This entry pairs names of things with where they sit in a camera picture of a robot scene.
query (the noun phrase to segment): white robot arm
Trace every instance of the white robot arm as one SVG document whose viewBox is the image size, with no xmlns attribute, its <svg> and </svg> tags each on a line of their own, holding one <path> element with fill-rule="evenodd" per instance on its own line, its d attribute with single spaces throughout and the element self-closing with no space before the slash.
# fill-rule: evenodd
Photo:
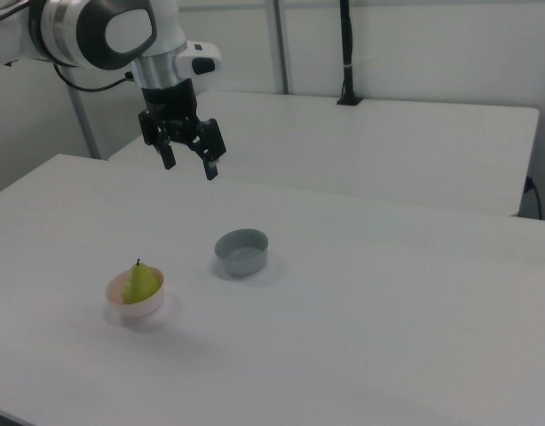
<svg viewBox="0 0 545 426">
<path fill-rule="evenodd" d="M 214 119 L 201 122 L 192 78 L 221 68 L 214 44 L 187 41 L 177 0 L 0 0 L 0 66 L 40 59 L 63 67 L 117 70 L 131 65 L 146 110 L 145 141 L 166 169 L 176 161 L 170 141 L 217 175 L 225 143 Z"/>
</svg>

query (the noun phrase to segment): green pear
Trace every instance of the green pear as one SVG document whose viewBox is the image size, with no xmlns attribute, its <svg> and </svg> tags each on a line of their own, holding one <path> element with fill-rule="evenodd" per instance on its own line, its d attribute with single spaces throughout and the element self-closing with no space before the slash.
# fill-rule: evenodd
<svg viewBox="0 0 545 426">
<path fill-rule="evenodd" d="M 136 304 L 146 300 L 160 288 L 161 283 L 152 273 L 147 264 L 141 264 L 140 259 L 130 268 L 130 275 L 122 288 L 122 301 L 126 304 Z"/>
</svg>

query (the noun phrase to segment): gray bowl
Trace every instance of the gray bowl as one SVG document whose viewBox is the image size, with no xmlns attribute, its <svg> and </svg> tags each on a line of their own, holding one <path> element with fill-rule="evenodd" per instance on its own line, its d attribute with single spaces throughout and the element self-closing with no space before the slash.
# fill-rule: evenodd
<svg viewBox="0 0 545 426">
<path fill-rule="evenodd" d="M 256 229 L 239 229 L 221 237 L 215 252 L 224 270 L 235 276 L 250 275 L 266 264 L 269 239 Z"/>
</svg>

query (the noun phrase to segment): bowl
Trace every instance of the bowl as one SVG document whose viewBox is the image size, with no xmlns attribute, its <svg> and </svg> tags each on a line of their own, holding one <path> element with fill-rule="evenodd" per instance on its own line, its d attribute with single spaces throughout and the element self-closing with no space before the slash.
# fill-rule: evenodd
<svg viewBox="0 0 545 426">
<path fill-rule="evenodd" d="M 227 273 L 244 276 L 265 266 L 268 245 L 267 236 L 257 229 L 238 229 L 219 239 L 215 253 Z"/>
<path fill-rule="evenodd" d="M 122 288 L 129 278 L 130 270 L 119 273 L 111 282 L 109 282 L 107 290 L 105 291 L 105 296 L 107 297 L 109 304 L 113 306 L 122 317 L 144 317 L 145 315 L 156 311 L 164 301 L 164 275 L 159 269 L 153 268 L 152 266 L 149 266 L 149 268 L 161 283 L 161 286 L 156 293 L 135 304 L 126 304 L 122 300 Z"/>
</svg>

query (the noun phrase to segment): table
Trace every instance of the table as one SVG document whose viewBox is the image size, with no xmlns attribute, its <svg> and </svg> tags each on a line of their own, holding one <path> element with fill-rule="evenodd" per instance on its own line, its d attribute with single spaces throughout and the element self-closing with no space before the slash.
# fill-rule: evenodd
<svg viewBox="0 0 545 426">
<path fill-rule="evenodd" d="M 518 212 L 539 112 L 531 108 L 205 92 L 225 178 L 510 216 Z M 177 171 L 203 176 L 176 148 Z M 142 137 L 110 158 L 163 169 Z"/>
<path fill-rule="evenodd" d="M 260 273 L 214 263 L 268 234 Z M 108 281 L 168 286 L 122 322 Z M 35 426 L 545 425 L 545 223 L 58 156 L 0 193 L 0 413 Z"/>
</svg>

